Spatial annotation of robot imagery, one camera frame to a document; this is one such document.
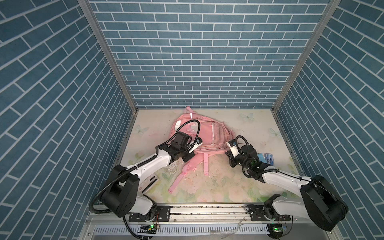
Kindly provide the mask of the white pink calculator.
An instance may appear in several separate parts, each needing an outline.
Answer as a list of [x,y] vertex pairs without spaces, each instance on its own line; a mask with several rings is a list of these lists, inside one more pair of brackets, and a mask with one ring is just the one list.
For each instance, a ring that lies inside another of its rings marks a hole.
[[151,189],[151,187],[155,185],[158,180],[159,178],[156,174],[152,174],[151,176],[147,177],[145,180],[143,180],[143,182],[139,184],[139,192],[145,194]]

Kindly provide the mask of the pink student backpack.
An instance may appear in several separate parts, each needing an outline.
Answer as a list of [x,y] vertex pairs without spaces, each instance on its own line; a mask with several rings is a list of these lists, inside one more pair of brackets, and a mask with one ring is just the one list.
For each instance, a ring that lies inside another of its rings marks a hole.
[[173,193],[183,178],[193,171],[200,163],[204,164],[204,175],[208,176],[209,157],[217,154],[224,154],[229,149],[227,143],[235,138],[234,131],[228,128],[224,123],[200,115],[190,107],[186,107],[184,113],[174,121],[171,127],[170,136],[172,136],[182,124],[189,120],[198,120],[200,122],[201,127],[199,137],[202,139],[203,143],[194,150],[195,156],[185,164],[182,172],[169,188],[169,193]]

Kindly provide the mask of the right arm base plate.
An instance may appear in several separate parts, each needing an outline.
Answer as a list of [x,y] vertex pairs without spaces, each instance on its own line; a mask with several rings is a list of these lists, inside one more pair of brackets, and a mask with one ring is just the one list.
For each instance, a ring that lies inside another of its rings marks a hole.
[[252,222],[257,221],[290,221],[290,215],[279,215],[272,206],[269,205],[246,205],[245,210],[250,214]]

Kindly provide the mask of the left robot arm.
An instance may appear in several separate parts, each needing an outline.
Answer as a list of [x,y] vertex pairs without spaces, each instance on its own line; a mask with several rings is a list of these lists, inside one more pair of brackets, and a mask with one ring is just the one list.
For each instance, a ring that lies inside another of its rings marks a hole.
[[157,203],[141,193],[140,184],[180,158],[189,161],[202,143],[200,137],[193,139],[186,133],[178,132],[166,143],[156,146],[155,154],[149,158],[128,167],[115,166],[102,189],[89,203],[90,212],[114,213],[119,218],[136,214],[143,221],[151,221],[156,215]]

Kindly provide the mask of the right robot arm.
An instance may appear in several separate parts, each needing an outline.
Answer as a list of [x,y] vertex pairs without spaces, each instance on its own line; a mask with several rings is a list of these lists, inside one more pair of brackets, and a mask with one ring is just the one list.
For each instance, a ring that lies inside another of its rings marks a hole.
[[235,140],[231,140],[227,145],[230,166],[241,166],[246,178],[280,187],[298,196],[298,199],[290,200],[275,194],[267,199],[262,209],[266,219],[275,221],[285,216],[300,217],[311,220],[328,232],[345,219],[349,211],[347,204],[323,176],[289,174],[260,161],[257,151],[250,144],[239,147]]

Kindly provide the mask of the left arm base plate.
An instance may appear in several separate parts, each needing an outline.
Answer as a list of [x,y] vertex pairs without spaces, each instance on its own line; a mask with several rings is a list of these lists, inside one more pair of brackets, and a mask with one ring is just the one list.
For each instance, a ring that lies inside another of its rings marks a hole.
[[133,213],[129,215],[129,222],[131,223],[161,223],[169,222],[171,214],[171,206],[154,206],[146,215]]

